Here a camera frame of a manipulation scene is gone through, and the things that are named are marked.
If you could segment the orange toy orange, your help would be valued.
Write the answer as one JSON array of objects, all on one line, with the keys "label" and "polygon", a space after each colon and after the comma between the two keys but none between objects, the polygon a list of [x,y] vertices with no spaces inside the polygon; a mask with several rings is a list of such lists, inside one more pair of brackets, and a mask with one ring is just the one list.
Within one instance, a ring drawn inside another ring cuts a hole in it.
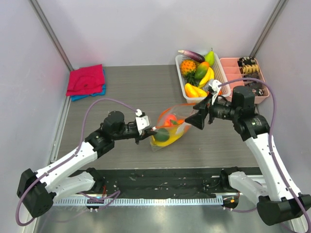
[{"label": "orange toy orange", "polygon": [[177,121],[177,124],[178,124],[178,125],[180,125],[180,124],[182,124],[182,123],[184,123],[184,120],[183,120],[183,119],[179,119],[179,120]]}]

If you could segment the clear orange zip top bag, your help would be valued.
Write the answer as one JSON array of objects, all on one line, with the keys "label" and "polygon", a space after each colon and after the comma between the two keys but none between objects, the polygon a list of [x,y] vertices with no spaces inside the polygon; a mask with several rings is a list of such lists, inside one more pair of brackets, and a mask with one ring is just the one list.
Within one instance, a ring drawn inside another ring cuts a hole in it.
[{"label": "clear orange zip top bag", "polygon": [[193,106],[194,103],[177,104],[161,113],[154,127],[156,134],[150,140],[152,151],[171,145],[191,128],[185,119],[197,112]]}]

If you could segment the pink toy peach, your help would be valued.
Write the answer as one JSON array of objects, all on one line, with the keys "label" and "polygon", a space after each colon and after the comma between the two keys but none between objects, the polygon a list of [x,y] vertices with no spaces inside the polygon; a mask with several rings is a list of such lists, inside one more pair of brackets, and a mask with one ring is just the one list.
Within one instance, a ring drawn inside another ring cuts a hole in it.
[{"label": "pink toy peach", "polygon": [[165,121],[164,121],[165,127],[174,126],[177,124],[178,124],[178,120],[174,114],[169,114],[166,116]]}]

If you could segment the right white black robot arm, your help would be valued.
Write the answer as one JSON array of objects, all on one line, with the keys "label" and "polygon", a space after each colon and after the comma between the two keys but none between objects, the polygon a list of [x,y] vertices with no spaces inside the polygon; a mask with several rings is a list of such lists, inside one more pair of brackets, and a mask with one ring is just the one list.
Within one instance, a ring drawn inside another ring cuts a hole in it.
[{"label": "right white black robot arm", "polygon": [[231,167],[221,171],[219,185],[226,192],[242,192],[256,205],[262,221],[272,226],[301,217],[311,207],[309,194],[302,194],[294,184],[279,156],[271,134],[271,125],[255,112],[255,95],[247,86],[233,89],[232,102],[221,104],[209,94],[194,106],[196,113],[185,122],[202,130],[206,117],[230,120],[253,153],[266,186],[249,178],[241,169]]}]

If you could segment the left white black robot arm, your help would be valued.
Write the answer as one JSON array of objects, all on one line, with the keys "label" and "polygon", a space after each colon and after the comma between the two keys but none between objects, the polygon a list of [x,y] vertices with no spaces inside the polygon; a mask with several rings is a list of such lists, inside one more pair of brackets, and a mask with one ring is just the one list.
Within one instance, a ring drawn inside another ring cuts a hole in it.
[{"label": "left white black robot arm", "polygon": [[100,193],[104,180],[95,169],[90,168],[77,176],[72,174],[112,150],[115,141],[134,139],[138,144],[155,133],[155,127],[142,111],[138,111],[135,120],[129,123],[125,123],[122,112],[109,113],[99,129],[83,139],[73,151],[37,171],[29,168],[22,172],[17,188],[18,207],[24,206],[32,218],[37,218],[49,211],[56,201],[72,194]]}]

